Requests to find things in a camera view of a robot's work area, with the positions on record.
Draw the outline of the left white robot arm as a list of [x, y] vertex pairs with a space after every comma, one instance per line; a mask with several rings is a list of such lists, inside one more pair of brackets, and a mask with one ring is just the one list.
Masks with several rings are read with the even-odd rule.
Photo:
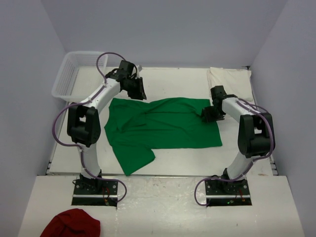
[[136, 100], [146, 100], [143, 79], [135, 64], [122, 60], [118, 68], [105, 74], [103, 82], [86, 100], [68, 109], [67, 134], [78, 146], [81, 173], [76, 186], [97, 194], [106, 181], [101, 177], [96, 143], [101, 135], [99, 113], [121, 91]]

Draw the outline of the green t shirt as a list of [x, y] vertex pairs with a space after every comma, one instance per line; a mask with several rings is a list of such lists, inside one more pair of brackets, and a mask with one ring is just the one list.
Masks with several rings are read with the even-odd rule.
[[157, 149], [202, 149], [222, 146], [216, 122], [206, 123], [208, 99], [166, 98], [145, 103], [114, 98], [104, 127], [124, 174], [154, 161]]

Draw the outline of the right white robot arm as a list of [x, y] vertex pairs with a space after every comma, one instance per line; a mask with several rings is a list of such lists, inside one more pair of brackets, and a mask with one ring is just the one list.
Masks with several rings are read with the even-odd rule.
[[203, 120], [210, 123], [229, 115], [238, 123], [237, 156], [220, 177], [210, 178], [219, 180], [221, 190], [231, 194], [238, 188], [237, 181], [245, 178], [256, 161], [272, 155], [276, 146], [273, 118], [266, 109], [227, 94], [222, 85], [210, 92], [212, 105], [202, 109]]

